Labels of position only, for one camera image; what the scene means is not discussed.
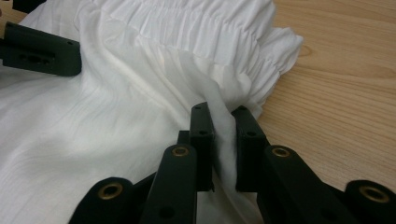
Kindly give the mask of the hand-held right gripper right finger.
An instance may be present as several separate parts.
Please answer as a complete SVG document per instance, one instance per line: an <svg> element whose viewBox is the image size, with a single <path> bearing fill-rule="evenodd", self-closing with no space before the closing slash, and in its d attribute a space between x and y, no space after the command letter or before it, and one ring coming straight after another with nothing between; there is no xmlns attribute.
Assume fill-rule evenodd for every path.
<svg viewBox="0 0 396 224"><path fill-rule="evenodd" d="M266 135L251 112L244 106L236 108L232 115L236 124L236 190L256 192L257 174L262 151L269 146Z"/></svg>

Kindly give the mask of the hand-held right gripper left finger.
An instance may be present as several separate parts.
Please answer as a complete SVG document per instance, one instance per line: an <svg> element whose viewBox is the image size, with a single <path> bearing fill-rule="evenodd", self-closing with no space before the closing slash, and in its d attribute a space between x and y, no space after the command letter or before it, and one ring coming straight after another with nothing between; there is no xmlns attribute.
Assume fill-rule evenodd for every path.
<svg viewBox="0 0 396 224"><path fill-rule="evenodd" d="M215 131L207 103L194 105L191 109L191 122L188 131L180 131L178 142L195 148L197 153L197 187L198 191L210 191L212 182L212 149Z"/></svg>

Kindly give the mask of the white gathered skirt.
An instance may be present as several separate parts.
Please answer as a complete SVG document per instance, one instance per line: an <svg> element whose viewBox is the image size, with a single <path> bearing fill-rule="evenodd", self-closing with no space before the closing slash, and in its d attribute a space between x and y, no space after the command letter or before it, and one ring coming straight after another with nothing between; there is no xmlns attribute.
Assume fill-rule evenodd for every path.
<svg viewBox="0 0 396 224"><path fill-rule="evenodd" d="M77 40L82 71L0 65L0 224L67 224L98 181L137 182L207 103L215 191L198 224L262 224L235 188L233 111L254 116L295 64L302 38L276 28L273 0L46 0L24 25Z"/></svg>

